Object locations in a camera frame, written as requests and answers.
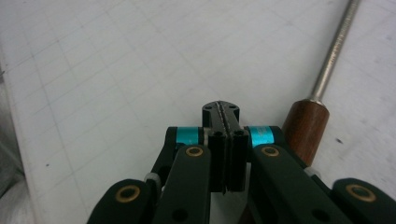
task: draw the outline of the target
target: teal band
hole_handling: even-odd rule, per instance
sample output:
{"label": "teal band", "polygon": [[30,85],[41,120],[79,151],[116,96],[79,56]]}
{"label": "teal band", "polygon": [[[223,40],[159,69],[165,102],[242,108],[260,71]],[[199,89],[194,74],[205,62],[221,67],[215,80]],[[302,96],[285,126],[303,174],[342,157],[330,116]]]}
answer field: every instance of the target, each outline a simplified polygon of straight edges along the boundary
{"label": "teal band", "polygon": [[275,142],[274,135],[269,126],[248,126],[248,128],[253,147],[261,144],[273,144]]}
{"label": "teal band", "polygon": [[198,142],[198,127],[177,127],[177,144],[197,145]]}

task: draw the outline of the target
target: wooden handle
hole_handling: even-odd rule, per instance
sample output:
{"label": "wooden handle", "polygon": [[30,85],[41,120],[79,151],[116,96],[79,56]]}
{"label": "wooden handle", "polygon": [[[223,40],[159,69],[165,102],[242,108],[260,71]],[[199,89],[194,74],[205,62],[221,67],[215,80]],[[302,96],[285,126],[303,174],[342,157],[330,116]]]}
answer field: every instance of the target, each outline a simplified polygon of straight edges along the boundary
{"label": "wooden handle", "polygon": [[290,148],[306,165],[315,158],[330,113],[324,105],[303,100],[293,104],[282,131]]}

